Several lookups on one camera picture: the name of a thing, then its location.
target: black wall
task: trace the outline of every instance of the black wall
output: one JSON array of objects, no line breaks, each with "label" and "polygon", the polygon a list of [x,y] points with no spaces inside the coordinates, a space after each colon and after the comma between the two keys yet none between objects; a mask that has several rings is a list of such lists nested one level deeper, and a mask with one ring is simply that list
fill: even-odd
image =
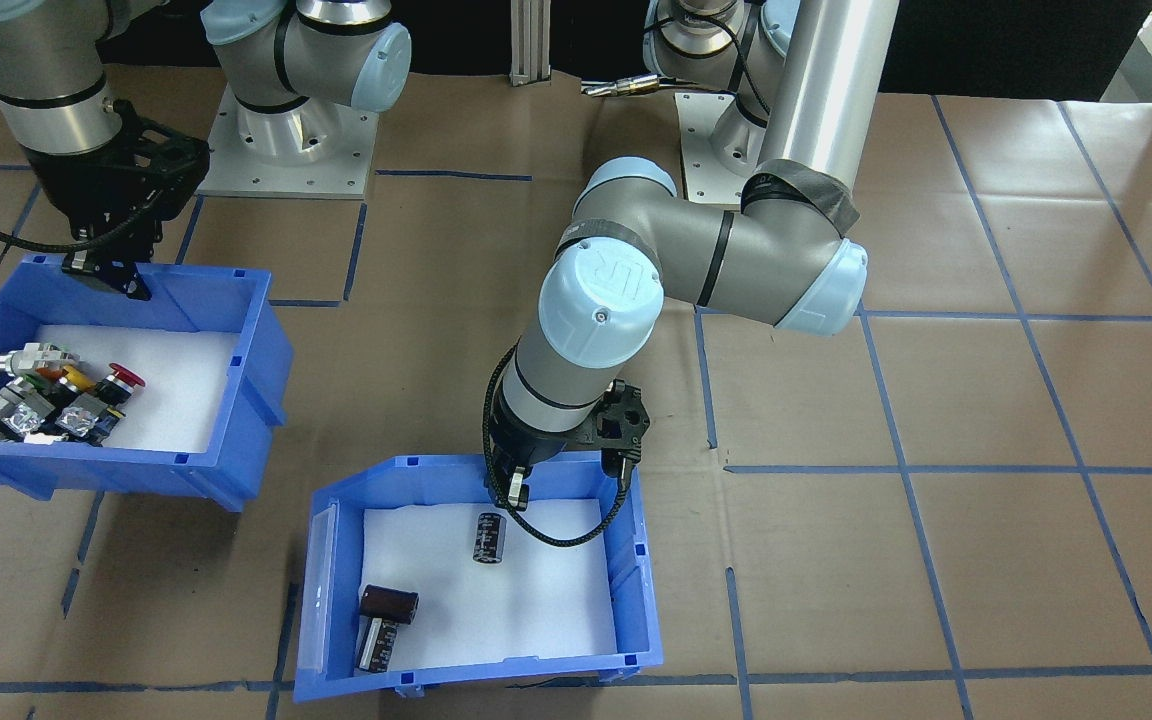
[{"label": "black wall", "polygon": [[[644,73],[646,1],[553,0],[554,68],[591,79]],[[113,63],[214,65],[198,22],[206,3],[157,8],[101,55]],[[1096,100],[1151,8],[1152,0],[902,0],[882,90]],[[394,0],[394,15],[411,28],[417,73],[508,71],[508,0]]]}]

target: blue plastic bin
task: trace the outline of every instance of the blue plastic bin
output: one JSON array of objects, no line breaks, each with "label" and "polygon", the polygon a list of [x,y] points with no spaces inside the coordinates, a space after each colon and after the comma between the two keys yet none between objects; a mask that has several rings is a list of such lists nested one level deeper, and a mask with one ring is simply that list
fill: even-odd
[{"label": "blue plastic bin", "polygon": [[[484,475],[480,455],[401,456],[314,492],[294,700],[381,688],[393,688],[404,697],[420,697],[425,687],[442,683],[535,675],[598,673],[601,680],[627,679],[643,667],[664,662],[643,495],[635,477],[626,505],[602,537],[616,624],[614,655],[511,657],[500,662],[416,670],[355,670],[364,510],[490,502],[483,487]],[[602,473],[598,452],[564,452],[541,462],[529,484],[532,501],[596,498],[604,514],[616,497],[616,483]]]},{"label": "blue plastic bin", "polygon": [[287,419],[291,343],[267,301],[271,274],[152,264],[142,264],[141,274],[151,301],[88,287],[61,273],[55,256],[28,256],[0,291],[0,353],[35,341],[44,324],[238,333],[207,450],[0,442],[0,484],[37,500],[50,500],[55,488],[101,488],[209,497],[242,510],[260,491],[273,427]]}]

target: pile of switches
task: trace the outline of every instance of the pile of switches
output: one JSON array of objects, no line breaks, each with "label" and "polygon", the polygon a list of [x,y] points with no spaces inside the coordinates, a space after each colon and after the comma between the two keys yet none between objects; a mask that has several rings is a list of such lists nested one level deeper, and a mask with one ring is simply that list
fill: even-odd
[{"label": "pile of switches", "polygon": [[100,446],[119,420],[120,407],[145,387],[116,363],[99,382],[81,370],[77,354],[50,342],[31,342],[0,355],[0,442],[86,442]]}]

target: brown cardboard floor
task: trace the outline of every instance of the brown cardboard floor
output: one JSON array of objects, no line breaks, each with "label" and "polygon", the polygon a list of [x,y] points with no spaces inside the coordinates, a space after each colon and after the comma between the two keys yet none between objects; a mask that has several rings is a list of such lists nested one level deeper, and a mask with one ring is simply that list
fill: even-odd
[{"label": "brown cardboard floor", "polygon": [[[206,136],[217,70],[109,74]],[[926,96],[879,97],[849,328],[669,302],[627,370],[664,666],[293,705],[310,493],[475,452],[588,174],[677,153],[667,94],[412,77],[366,206],[196,200],[160,259],[273,270],[289,423],[242,515],[0,488],[0,719],[1152,717],[1152,106]],[[55,240],[22,165],[0,119],[0,227]]]}]

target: aluminum base plate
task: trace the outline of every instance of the aluminum base plate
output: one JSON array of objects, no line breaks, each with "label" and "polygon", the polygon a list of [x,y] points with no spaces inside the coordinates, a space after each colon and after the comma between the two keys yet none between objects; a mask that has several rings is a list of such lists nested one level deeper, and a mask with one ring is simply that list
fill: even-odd
[{"label": "aluminum base plate", "polygon": [[309,165],[274,165],[253,154],[238,137],[237,101],[225,89],[207,143],[211,169],[198,185],[200,195],[230,197],[306,197],[306,199],[364,200],[371,176],[379,115],[338,105],[342,132],[333,154]]},{"label": "aluminum base plate", "polygon": [[749,176],[737,176],[718,160],[708,136],[733,99],[717,92],[676,92],[687,199],[707,205],[740,205]]}]

